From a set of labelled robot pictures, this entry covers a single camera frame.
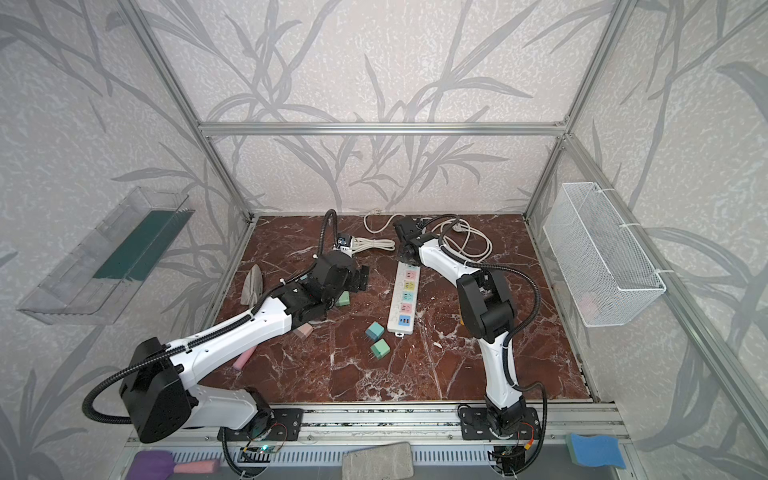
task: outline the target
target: blue charger cube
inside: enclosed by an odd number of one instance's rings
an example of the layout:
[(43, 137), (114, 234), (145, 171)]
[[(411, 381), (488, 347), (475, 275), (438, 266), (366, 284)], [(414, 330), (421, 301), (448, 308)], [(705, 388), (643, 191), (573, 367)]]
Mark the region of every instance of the blue charger cube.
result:
[(384, 335), (384, 327), (377, 322), (371, 323), (371, 326), (366, 330), (366, 335), (375, 342)]

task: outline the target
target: purple brush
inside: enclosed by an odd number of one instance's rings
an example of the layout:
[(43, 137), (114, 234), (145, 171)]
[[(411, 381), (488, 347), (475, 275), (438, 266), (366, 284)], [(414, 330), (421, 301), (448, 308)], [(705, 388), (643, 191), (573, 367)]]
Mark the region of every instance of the purple brush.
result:
[(174, 463), (174, 456), (164, 450), (144, 450), (134, 456), (125, 480), (165, 480), (174, 473), (215, 473), (218, 460)]

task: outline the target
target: pink handle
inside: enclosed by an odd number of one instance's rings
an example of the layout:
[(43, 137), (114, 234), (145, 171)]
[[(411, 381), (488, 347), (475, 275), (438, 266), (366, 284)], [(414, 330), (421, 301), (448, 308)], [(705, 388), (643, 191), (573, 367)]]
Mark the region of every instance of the pink handle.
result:
[(250, 359), (250, 356), (253, 355), (253, 352), (256, 350), (256, 347), (249, 348), (245, 352), (240, 354), (240, 357), (235, 360), (235, 364), (232, 365), (232, 367), (237, 370), (238, 372), (243, 369), (246, 363), (248, 363), (248, 360)]
[(201, 462), (180, 463), (174, 466), (174, 473), (216, 473), (218, 469), (218, 460), (203, 460)]

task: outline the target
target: white power cable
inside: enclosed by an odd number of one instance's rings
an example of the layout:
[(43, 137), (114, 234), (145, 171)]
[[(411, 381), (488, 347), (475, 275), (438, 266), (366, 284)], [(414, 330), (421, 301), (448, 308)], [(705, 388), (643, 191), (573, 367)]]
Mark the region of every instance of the white power cable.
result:
[[(432, 231), (434, 232), (435, 230), (440, 229), (439, 232), (441, 233), (442, 230), (453, 223), (453, 221), (453, 219), (448, 219), (444, 222), (438, 223), (432, 228)], [(453, 227), (453, 231), (459, 233), (467, 233), (467, 237), (464, 239), (464, 243), (461, 246), (459, 246), (458, 243), (456, 243), (456, 241), (448, 235), (444, 237), (445, 240), (454, 247), (452, 250), (456, 250), (459, 256), (464, 257), (467, 260), (477, 261), (478, 263), (481, 263), (483, 260), (491, 256), (491, 253), (493, 252), (493, 242), (491, 242), (491, 239), (489, 239), (483, 232), (469, 225), (467, 220), (464, 220), (463, 218), (460, 219), (458, 223)], [(467, 253), (464, 250), (467, 247), (469, 238), (473, 234), (485, 239), (485, 250), (483, 250), (482, 253)]]
[(385, 228), (387, 228), (387, 226), (389, 225), (389, 222), (391, 222), (393, 218), (395, 218), (395, 217), (397, 217), (397, 216), (400, 216), (400, 217), (404, 217), (404, 216), (405, 216), (405, 215), (403, 215), (403, 214), (393, 214), (393, 215), (392, 215), (392, 216), (389, 218), (389, 220), (387, 220), (387, 221), (386, 221), (386, 223), (384, 223), (384, 227), (381, 227), (381, 228), (379, 228), (378, 230), (371, 230), (371, 229), (370, 229), (370, 227), (368, 227), (368, 216), (369, 216), (369, 215), (378, 215), (378, 214), (380, 214), (380, 213), (381, 213), (381, 210), (379, 210), (379, 209), (377, 208), (377, 209), (375, 209), (375, 210), (371, 210), (370, 212), (368, 212), (367, 214), (365, 214), (365, 216), (363, 216), (363, 218), (362, 218), (362, 224), (365, 226), (366, 230), (368, 230), (370, 233), (381, 233), (381, 232), (383, 232), (383, 231), (384, 231), (384, 229), (385, 229)]
[(390, 252), (395, 250), (395, 241), (386, 239), (369, 239), (369, 238), (352, 238), (352, 255), (360, 253), (363, 250), (370, 248), (378, 248), (380, 250), (388, 250)]

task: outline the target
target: white mesh basket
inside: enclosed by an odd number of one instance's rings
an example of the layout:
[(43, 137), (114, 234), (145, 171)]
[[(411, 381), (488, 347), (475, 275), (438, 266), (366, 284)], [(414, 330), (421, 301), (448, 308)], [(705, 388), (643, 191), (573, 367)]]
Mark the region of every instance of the white mesh basket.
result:
[(586, 326), (624, 325), (667, 289), (595, 183), (562, 184), (544, 232)]

